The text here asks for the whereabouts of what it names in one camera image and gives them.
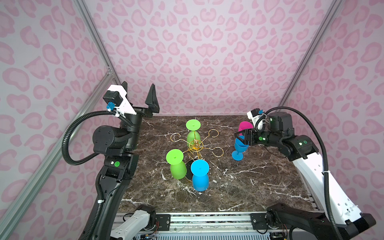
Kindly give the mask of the magenta wine glass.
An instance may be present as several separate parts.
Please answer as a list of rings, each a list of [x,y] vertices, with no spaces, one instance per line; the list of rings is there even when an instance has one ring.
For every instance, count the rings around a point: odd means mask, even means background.
[[[239,128],[238,128],[238,131],[243,131],[243,130],[247,130],[247,129],[253,129],[254,128],[254,125],[250,122],[247,122],[247,121],[243,121],[239,124]]]

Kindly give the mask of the blue wine glass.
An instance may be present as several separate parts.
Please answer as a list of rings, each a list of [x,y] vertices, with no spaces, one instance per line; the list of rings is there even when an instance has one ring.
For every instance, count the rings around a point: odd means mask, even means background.
[[[235,161],[241,161],[244,158],[244,152],[248,149],[248,145],[245,145],[240,139],[244,140],[244,136],[239,136],[235,140],[235,150],[232,152],[232,158]]]
[[[191,165],[193,187],[198,192],[204,192],[209,187],[210,166],[205,160],[196,160]]]

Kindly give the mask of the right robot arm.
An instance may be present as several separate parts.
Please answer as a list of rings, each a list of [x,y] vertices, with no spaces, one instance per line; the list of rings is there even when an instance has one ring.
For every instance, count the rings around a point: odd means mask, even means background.
[[[298,114],[311,128],[319,146],[306,135],[296,135],[292,116]],[[329,170],[325,144],[312,122],[300,111],[289,107],[276,107],[266,112],[254,109],[247,113],[253,128],[234,134],[237,143],[244,146],[275,147],[290,162],[312,192],[320,212],[308,212],[278,203],[267,209],[265,226],[278,229],[290,226],[301,229],[318,240],[350,240],[376,225],[375,218],[363,213],[343,191]]]

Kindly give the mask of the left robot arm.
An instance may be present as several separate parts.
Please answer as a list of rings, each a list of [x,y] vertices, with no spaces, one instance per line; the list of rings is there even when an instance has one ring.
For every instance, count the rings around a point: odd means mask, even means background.
[[[89,219],[80,236],[81,240],[109,240],[113,221],[124,193],[135,174],[139,155],[136,149],[141,123],[160,111],[156,86],[151,85],[147,107],[134,107],[127,99],[128,84],[111,85],[104,94],[107,112],[120,118],[119,127],[100,126],[93,133],[94,152],[105,157],[103,167],[96,176],[95,200]]]

